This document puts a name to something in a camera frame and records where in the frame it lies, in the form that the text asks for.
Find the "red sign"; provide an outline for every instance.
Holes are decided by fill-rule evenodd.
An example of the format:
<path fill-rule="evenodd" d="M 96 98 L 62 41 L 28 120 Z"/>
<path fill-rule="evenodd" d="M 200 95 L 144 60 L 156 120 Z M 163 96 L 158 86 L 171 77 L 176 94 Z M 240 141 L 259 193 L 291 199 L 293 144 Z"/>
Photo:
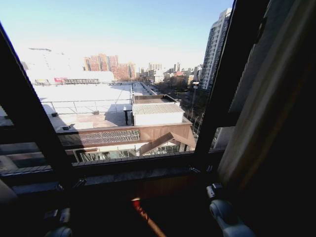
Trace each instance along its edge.
<path fill-rule="evenodd" d="M 63 82 L 67 78 L 54 78 L 55 82 Z"/>

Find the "window frame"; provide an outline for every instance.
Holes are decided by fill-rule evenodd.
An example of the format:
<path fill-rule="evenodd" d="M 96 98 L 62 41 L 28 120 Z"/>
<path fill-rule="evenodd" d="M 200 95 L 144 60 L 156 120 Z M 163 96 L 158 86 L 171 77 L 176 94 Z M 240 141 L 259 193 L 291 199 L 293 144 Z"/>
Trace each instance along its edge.
<path fill-rule="evenodd" d="M 264 17 L 269 0 L 253 2 L 251 0 L 235 0 L 221 48 L 221 57 L 215 72 L 214 83 L 208 97 L 204 119 L 201 124 L 199 139 L 194 152 L 174 153 L 172 155 L 151 155 L 146 158 L 134 157 L 115 162 L 84 162 L 72 165 L 67 159 L 66 152 L 55 133 L 47 114 L 37 97 L 14 48 L 0 24 L 0 48 L 5 61 L 5 68 L 13 73 L 15 81 L 6 80 L 1 87 L 0 103 L 14 126 L 0 128 L 4 136 L 0 142 L 17 143 L 36 142 L 50 166 L 37 172 L 2 172 L 0 178 L 10 185 L 25 182 L 38 182 L 57 178 L 65 189 L 70 189 L 83 176 L 94 176 L 122 171 L 133 171 L 141 168 L 171 167 L 179 165 L 194 165 L 206 172 L 209 165 L 218 163 L 224 151 L 210 151 L 211 143 L 218 127 L 235 126 L 239 113 L 228 113 L 230 103 L 234 97 L 244 65 L 257 38 L 257 32 Z M 15 89 L 21 98 L 27 98 L 22 103 L 28 103 L 24 113 L 32 114 L 32 118 L 21 116 L 15 111 L 18 103 L 10 97 L 4 96 L 6 90 Z"/>

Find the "blue sky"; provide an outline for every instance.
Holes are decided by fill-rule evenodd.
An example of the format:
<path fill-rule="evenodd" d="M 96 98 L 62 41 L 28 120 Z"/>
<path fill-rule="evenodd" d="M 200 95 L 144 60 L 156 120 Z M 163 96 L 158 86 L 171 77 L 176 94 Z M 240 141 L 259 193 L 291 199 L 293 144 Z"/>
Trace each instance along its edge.
<path fill-rule="evenodd" d="M 208 33 L 233 0 L 7 0 L 0 20 L 21 60 L 28 47 L 63 51 L 76 64 L 103 52 L 122 63 L 170 68 L 203 63 Z"/>

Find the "corrugated roof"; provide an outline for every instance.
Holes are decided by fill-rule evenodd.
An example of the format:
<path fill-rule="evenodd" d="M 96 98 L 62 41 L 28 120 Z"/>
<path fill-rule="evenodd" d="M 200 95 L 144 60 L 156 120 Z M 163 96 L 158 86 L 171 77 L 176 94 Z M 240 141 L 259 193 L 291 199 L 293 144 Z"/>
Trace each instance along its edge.
<path fill-rule="evenodd" d="M 184 113 L 176 104 L 137 104 L 133 105 L 133 115 L 150 115 L 150 114 L 167 114 L 167 113 Z"/>

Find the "red brick building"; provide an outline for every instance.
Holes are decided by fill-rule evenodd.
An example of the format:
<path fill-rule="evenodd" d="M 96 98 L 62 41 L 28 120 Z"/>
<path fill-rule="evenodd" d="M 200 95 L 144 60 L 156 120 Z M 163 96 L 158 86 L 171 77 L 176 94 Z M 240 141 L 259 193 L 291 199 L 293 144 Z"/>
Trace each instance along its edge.
<path fill-rule="evenodd" d="M 119 63 L 119 57 L 106 56 L 100 53 L 84 58 L 86 71 L 111 71 L 116 80 L 128 80 L 136 78 L 136 67 L 133 63 Z"/>

